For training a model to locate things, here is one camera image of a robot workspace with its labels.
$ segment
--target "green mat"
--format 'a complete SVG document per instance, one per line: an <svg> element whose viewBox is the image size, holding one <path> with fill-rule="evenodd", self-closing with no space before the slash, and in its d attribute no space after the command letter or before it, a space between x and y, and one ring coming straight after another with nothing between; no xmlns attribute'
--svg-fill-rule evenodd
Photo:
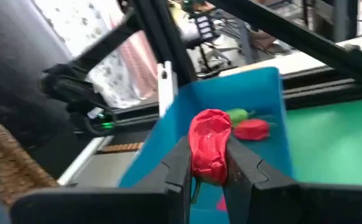
<svg viewBox="0 0 362 224"><path fill-rule="evenodd" d="M287 112L295 178L362 184L362 100Z"/></svg>

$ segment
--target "blue container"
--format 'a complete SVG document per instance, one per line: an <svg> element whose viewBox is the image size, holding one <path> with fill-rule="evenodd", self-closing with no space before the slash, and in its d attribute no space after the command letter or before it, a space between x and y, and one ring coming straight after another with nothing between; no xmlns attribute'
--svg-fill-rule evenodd
<svg viewBox="0 0 362 224"><path fill-rule="evenodd" d="M202 110L243 108L270 123L271 137L265 141L243 142L268 163L292 176L285 130L282 82L276 68L263 68L224 78L191 83L178 96L152 130L138 158L126 172L120 187L132 187L153 170L160 160L187 135L192 118ZM219 187L202 184L198 201L191 207L194 223L228 223L226 212L216 209L222 195Z"/></svg>

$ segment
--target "pink fabric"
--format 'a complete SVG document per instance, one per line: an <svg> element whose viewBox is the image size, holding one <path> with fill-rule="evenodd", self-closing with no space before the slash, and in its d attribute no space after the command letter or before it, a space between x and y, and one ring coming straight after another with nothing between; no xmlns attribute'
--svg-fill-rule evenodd
<svg viewBox="0 0 362 224"><path fill-rule="evenodd" d="M113 27L116 21L111 17ZM135 82L140 98L150 97L157 90L157 62L143 31L133 34L118 49L123 56L130 78Z"/></svg>

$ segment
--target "blue bin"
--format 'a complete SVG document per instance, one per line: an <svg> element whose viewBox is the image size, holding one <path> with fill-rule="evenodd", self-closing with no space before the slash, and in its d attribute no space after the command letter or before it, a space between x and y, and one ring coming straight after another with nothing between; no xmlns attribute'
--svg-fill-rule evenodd
<svg viewBox="0 0 362 224"><path fill-rule="evenodd" d="M152 171L178 140L187 135L192 118L208 108L223 111L243 108L255 111L256 116L265 116L265 120L274 123L269 139L243 144L275 168L292 176L281 85L278 70L271 67L194 82L181 88L125 173L120 187L132 187ZM191 223L199 223L199 220L228 223L226 212L216 209L221 195L221 188L202 184L198 201L191 207Z"/></svg>

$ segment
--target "patterned rug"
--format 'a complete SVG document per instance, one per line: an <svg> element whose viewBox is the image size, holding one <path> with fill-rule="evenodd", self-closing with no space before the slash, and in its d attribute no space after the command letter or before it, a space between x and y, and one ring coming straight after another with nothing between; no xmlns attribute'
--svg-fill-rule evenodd
<svg viewBox="0 0 362 224"><path fill-rule="evenodd" d="M9 206L22 194L57 182L0 125L0 200Z"/></svg>

